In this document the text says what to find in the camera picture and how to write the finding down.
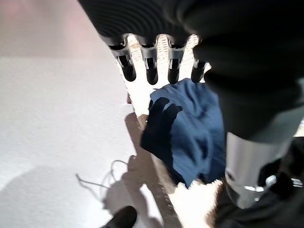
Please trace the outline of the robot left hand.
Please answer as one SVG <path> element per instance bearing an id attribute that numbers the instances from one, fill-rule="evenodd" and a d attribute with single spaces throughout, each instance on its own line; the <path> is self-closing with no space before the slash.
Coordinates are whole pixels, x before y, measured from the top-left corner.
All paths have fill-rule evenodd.
<path id="1" fill-rule="evenodd" d="M 218 95 L 226 130 L 227 191 L 242 209 L 274 185 L 264 170 L 286 156 L 304 116 L 301 0 L 82 0 L 80 5 L 128 81 L 136 78 L 126 36 L 155 67 L 156 38 L 169 42 L 176 82 L 187 39 L 197 35 L 192 80 Z"/>

